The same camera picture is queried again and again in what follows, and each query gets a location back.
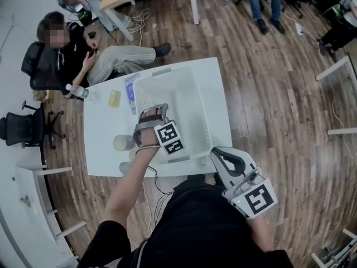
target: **hair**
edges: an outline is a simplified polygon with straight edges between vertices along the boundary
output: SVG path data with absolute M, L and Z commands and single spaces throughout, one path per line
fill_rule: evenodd
M 64 23 L 65 16 L 62 13 L 58 11 L 48 13 L 38 24 L 37 38 L 41 42 L 48 42 L 50 30 L 58 30 L 59 27 L 63 27 Z

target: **white wall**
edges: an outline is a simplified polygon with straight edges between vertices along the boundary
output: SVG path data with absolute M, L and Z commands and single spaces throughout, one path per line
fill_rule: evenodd
M 36 27 L 40 19 L 50 12 L 61 9 L 55 0 L 0 0 L 0 46 L 11 28 L 11 17 L 15 16 L 15 27 L 10 32 L 0 55 L 0 118 L 7 112 L 28 114 L 21 110 L 24 100 L 38 107 L 33 101 L 29 87 L 29 77 L 21 72 L 21 64 L 28 46 L 34 41 Z M 60 266 L 72 257 L 64 240 L 57 243 L 47 237 L 41 229 L 33 227 L 28 221 L 17 183 L 12 181 L 17 164 L 35 165 L 41 163 L 38 148 L 22 149 L 21 145 L 7 147 L 0 140 L 0 209 L 4 221 L 21 254 L 33 268 L 52 268 Z M 15 246 L 0 227 L 0 260 L 8 268 L 23 268 L 24 264 L 16 256 Z

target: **khaki trousers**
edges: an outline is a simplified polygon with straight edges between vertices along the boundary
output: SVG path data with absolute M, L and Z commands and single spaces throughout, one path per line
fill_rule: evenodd
M 115 70 L 119 73 L 136 73 L 143 70 L 139 65 L 154 62 L 155 50 L 151 47 L 110 46 L 98 57 L 93 67 L 88 71 L 89 85 L 104 82 Z

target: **wooden floor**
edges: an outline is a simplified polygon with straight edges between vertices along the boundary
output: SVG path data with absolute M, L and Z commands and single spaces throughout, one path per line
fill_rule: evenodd
M 216 56 L 219 61 L 228 106 L 234 147 L 249 152 L 275 186 L 279 203 L 267 217 L 276 248 L 287 250 L 295 267 L 313 266 L 310 254 L 346 243 L 341 231 L 356 232 L 356 169 L 341 136 L 326 130 L 341 128 L 336 114 L 348 126 L 357 126 L 352 83 L 342 69 L 317 82 L 315 76 L 332 64 L 322 57 L 307 36 L 298 36 L 295 23 L 283 16 L 286 35 L 268 24 L 261 36 L 251 19 L 249 3 L 239 7 L 224 0 L 197 0 L 200 24 L 192 22 L 190 0 L 145 0 L 132 16 L 151 10 L 143 31 L 142 45 L 151 47 L 168 41 L 172 53 L 157 64 Z M 268 21 L 270 5 L 264 2 Z M 128 13 L 131 7 L 125 8 Z M 303 5 L 301 24 L 315 38 L 329 28 L 312 6 Z M 294 20 L 296 12 L 285 14 Z M 100 48 L 114 44 L 99 23 L 89 26 L 100 36 Z M 120 32 L 112 34 L 120 45 L 129 44 Z M 140 35 L 135 33 L 133 44 Z M 338 57 L 344 56 L 339 51 Z M 64 228 L 81 219 L 84 228 L 70 234 L 74 251 L 82 256 L 98 226 L 100 215 L 118 179 L 88 176 L 83 140 L 83 103 L 55 95 L 47 110 L 64 110 L 60 127 L 67 135 L 56 140 L 57 150 L 45 146 L 50 168 L 72 166 L 72 173 L 49 176 L 50 189 Z M 353 155 L 356 137 L 346 136 Z M 184 178 L 160 178 L 169 191 Z M 160 197 L 152 179 L 144 181 L 153 212 Z M 143 192 L 128 221 L 132 248 L 149 236 L 149 212 Z

